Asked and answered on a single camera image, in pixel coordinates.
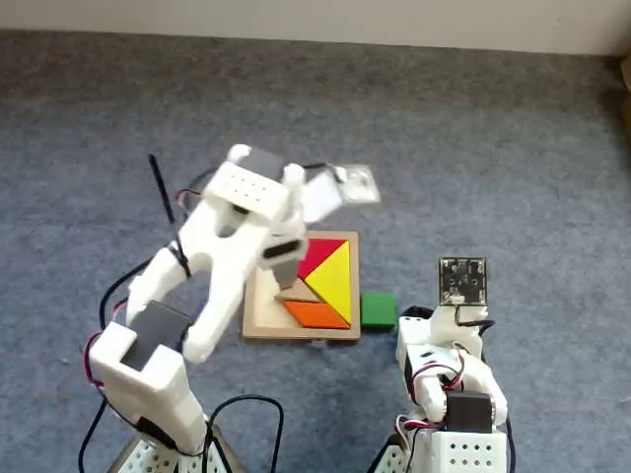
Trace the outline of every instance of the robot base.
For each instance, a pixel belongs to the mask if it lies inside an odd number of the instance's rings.
[[[408,455],[395,437],[388,440],[368,473],[406,473]],[[420,435],[410,473],[506,473],[506,435],[433,432]]]
[[[208,450],[208,473],[245,473],[217,427]],[[143,439],[133,439],[120,453],[107,473],[201,473],[201,456],[182,457],[177,452]]]

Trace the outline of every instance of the white perforated bracket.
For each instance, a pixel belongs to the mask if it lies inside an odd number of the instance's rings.
[[[217,441],[213,441],[208,449],[208,473],[244,473],[224,443],[221,446],[223,455],[219,452]],[[107,473],[174,473],[176,465],[178,473],[202,471],[201,456],[185,457],[173,450],[136,439],[123,450]]]
[[[211,193],[222,199],[275,221],[285,211],[289,191],[272,179],[224,162],[219,166],[204,194]]]
[[[506,473],[506,435],[434,432],[431,456],[431,473]]]
[[[384,451],[382,459],[375,468],[375,473],[404,473],[407,467],[407,458],[398,445],[390,445]]]

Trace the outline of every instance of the tangram puzzle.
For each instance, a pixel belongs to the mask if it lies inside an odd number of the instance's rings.
[[[293,286],[281,291],[271,270],[247,282],[244,336],[356,340],[360,336],[358,236],[309,232]]]

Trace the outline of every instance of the tan triangle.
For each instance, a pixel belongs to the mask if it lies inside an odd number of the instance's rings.
[[[276,295],[276,300],[280,302],[285,301],[302,301],[305,303],[319,303],[320,299],[309,289],[309,286],[305,282],[296,278],[291,288],[281,291]]]

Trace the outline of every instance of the white wall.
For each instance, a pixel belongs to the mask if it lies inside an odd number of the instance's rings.
[[[0,28],[622,54],[631,0],[0,0]]]

